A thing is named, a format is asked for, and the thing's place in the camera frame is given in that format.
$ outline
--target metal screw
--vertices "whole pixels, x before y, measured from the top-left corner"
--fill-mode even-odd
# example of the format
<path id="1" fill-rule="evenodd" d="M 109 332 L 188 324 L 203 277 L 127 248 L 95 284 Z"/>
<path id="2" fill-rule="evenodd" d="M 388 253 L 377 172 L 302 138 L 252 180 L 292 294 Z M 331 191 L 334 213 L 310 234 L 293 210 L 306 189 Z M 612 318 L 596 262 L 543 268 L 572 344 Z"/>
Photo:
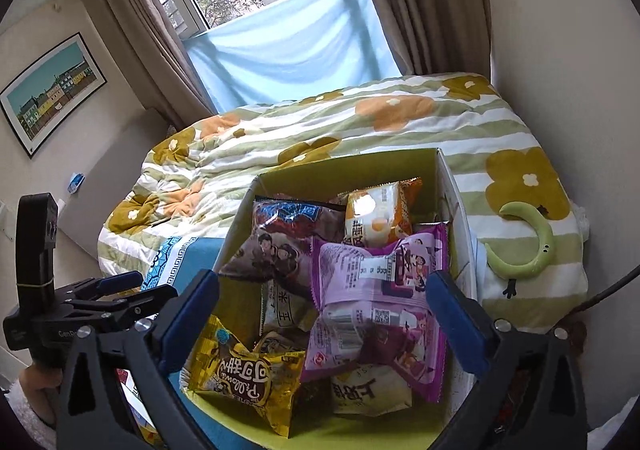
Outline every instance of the metal screw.
<path id="1" fill-rule="evenodd" d="M 87 338 L 91 334 L 91 328 L 88 325 L 83 325 L 76 331 L 78 338 Z"/>
<path id="2" fill-rule="evenodd" d="M 556 327 L 554 329 L 554 335 L 556 338 L 560 338 L 561 340 L 566 340 L 569 337 L 569 333 L 562 329 L 561 327 Z"/>
<path id="3" fill-rule="evenodd" d="M 509 323 L 509 321 L 505 320 L 504 318 L 498 318 L 494 322 L 494 326 L 501 333 L 508 333 L 509 331 L 511 331 L 511 324 Z"/>
<path id="4" fill-rule="evenodd" d="M 149 320 L 149 318 L 141 318 L 137 320 L 135 324 L 133 324 L 133 328 L 140 333 L 148 331 L 153 322 Z"/>

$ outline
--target striped bedding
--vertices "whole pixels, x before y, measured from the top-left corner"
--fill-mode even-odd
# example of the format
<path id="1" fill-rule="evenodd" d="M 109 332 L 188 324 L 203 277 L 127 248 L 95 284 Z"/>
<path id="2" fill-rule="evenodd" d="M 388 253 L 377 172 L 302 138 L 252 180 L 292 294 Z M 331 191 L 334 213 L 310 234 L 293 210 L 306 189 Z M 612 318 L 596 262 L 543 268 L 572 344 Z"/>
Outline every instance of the striped bedding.
<path id="1" fill-rule="evenodd" d="M 146 156 L 131 193 L 98 240 L 105 274 L 146 273 L 165 239 L 224 237 L 255 175 L 337 156 L 437 147 L 460 189 L 472 234 L 511 264 L 537 252 L 533 229 L 497 211 L 533 204 L 556 237 L 553 263 L 518 281 L 517 295 L 490 268 L 478 271 L 482 305 L 521 328 L 553 325 L 587 291 L 582 239 L 558 176 L 530 130 L 488 81 L 475 74 L 410 76 L 247 106 L 195 123 Z"/>

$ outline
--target colorful houses painting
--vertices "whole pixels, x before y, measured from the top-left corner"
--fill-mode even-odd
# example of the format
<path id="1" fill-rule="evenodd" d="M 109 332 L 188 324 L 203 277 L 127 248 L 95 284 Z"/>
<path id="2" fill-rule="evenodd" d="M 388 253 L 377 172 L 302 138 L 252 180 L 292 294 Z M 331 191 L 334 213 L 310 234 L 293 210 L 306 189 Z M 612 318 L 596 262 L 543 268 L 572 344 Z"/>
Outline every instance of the colorful houses painting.
<path id="1" fill-rule="evenodd" d="M 54 128 L 104 83 L 78 33 L 25 69 L 2 91 L 0 102 L 31 157 Z"/>

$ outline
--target white snack package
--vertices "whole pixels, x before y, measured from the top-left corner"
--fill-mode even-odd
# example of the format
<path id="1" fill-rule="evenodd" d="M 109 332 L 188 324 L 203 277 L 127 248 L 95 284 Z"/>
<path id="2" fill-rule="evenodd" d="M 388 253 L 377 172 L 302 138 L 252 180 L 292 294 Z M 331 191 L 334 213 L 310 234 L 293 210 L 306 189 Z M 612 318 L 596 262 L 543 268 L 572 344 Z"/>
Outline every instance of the white snack package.
<path id="1" fill-rule="evenodd" d="M 411 388 L 391 367 L 362 365 L 331 378 L 334 414 L 381 416 L 412 406 Z"/>
<path id="2" fill-rule="evenodd" d="M 316 318 L 318 312 L 312 302 L 286 291 L 273 280 L 262 284 L 260 334 L 286 327 L 298 327 L 309 332 Z"/>

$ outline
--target cardboard box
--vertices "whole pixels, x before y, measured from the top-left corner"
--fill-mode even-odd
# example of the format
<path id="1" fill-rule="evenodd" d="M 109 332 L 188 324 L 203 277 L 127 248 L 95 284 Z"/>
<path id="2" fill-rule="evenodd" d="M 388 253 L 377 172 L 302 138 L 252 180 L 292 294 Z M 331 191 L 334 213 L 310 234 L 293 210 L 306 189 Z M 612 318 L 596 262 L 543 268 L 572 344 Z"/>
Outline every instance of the cardboard box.
<path id="1" fill-rule="evenodd" d="M 251 233 L 255 195 L 286 194 L 297 199 L 327 201 L 341 192 L 420 176 L 422 189 L 412 207 L 414 222 L 449 221 L 449 271 L 466 296 L 477 299 L 476 269 L 466 215 L 456 182 L 442 152 L 411 149 L 337 157 L 265 172 L 253 181 L 226 236 L 214 270 L 238 250 Z M 214 314 L 246 346 L 256 340 L 260 323 L 260 285 L 221 279 Z M 294 410 L 290 437 L 275 434 L 252 407 L 187 391 L 200 409 L 228 429 L 273 449 L 359 449 L 401 444 L 402 450 L 427 448 L 466 398 L 474 377 L 453 357 L 445 375 L 443 400 L 427 404 L 414 394 L 414 407 L 381 417 L 334 416 L 330 404 Z"/>

